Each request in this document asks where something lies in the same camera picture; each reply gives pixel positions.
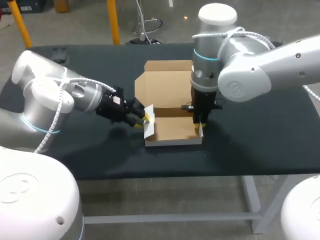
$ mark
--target black table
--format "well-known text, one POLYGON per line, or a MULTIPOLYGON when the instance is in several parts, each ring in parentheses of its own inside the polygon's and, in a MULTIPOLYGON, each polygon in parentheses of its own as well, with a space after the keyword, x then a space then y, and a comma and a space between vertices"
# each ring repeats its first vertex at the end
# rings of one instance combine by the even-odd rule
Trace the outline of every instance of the black table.
MULTIPOLYGON (((68 45, 65 66, 134 96, 134 80, 147 60, 190 60, 193 44, 68 45)), ((52 46, 31 48, 47 58, 52 46)), ((11 81, 0 107, 22 112, 22 91, 11 81)), ((64 163, 77 180, 288 175, 320 172, 320 120, 302 89, 269 93, 245 103, 226 101, 211 113, 202 145, 144 147, 142 129, 111 124, 74 110, 49 156, 64 163)))

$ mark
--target yellow bollard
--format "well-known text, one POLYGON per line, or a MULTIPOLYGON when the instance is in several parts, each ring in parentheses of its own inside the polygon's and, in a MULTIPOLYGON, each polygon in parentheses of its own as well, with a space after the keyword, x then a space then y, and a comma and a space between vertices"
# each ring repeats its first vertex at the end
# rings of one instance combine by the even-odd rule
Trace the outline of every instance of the yellow bollard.
POLYGON ((22 19, 16 0, 8 0, 8 5, 13 15, 13 18, 15 20, 15 23, 20 30, 20 33, 24 41, 24 45, 27 48, 31 48, 32 47, 31 39, 27 31, 26 25, 24 23, 24 20, 22 19))
POLYGON ((119 26, 117 17, 116 0, 106 0, 109 12, 110 28, 112 33, 113 44, 120 44, 119 26))

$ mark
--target white metal table frame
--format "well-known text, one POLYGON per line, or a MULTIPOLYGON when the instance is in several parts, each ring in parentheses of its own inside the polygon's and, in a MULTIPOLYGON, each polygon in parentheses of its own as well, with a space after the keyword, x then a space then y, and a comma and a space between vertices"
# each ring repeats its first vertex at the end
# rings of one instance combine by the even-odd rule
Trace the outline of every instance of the white metal table frame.
POLYGON ((254 234, 263 234, 272 219, 281 208, 286 196, 306 175, 279 175, 271 193, 263 205, 257 193, 253 176, 242 176, 249 212, 221 213, 181 213, 181 214, 151 214, 151 215, 118 215, 118 216, 85 216, 85 224, 115 224, 115 223, 150 223, 150 222, 185 222, 185 221, 223 221, 252 220, 254 234))

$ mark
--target gray floor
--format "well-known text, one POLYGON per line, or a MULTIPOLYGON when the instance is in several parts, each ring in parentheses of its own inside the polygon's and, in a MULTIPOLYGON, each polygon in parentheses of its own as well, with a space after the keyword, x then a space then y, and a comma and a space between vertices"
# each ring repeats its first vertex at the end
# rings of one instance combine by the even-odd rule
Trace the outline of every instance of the gray floor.
MULTIPOLYGON (((201 6, 213 0, 144 0, 146 18, 161 18, 163 27, 150 37, 162 43, 192 42, 201 6)), ((238 24, 247 30, 290 42, 320 32, 320 2, 316 0, 219 0, 238 12, 238 24)), ((49 3, 41 14, 23 16, 34 46, 59 44, 111 44, 105 0, 73 0, 69 13, 57 14, 49 3)), ((121 42, 136 36, 134 0, 118 2, 121 42)), ((17 26, 0 30, 0 90, 24 50, 17 26)), ((320 87, 312 86, 320 94, 320 87)), ((261 200, 274 176, 256 177, 261 200)), ((156 213, 222 212, 246 210, 238 177, 124 179, 79 182, 86 216, 156 213)), ((88 225, 89 240, 282 240, 279 216, 267 233, 253 235, 248 221, 128 223, 88 225)))

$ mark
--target cardboard box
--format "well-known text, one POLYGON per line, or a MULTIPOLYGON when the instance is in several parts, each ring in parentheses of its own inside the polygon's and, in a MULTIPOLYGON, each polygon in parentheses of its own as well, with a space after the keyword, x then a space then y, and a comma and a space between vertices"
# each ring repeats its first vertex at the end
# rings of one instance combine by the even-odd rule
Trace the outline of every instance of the cardboard box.
POLYGON ((145 146, 197 145, 202 126, 195 128, 192 113, 181 109, 191 102, 190 60, 148 61, 135 80, 135 97, 150 122, 144 125, 145 146))

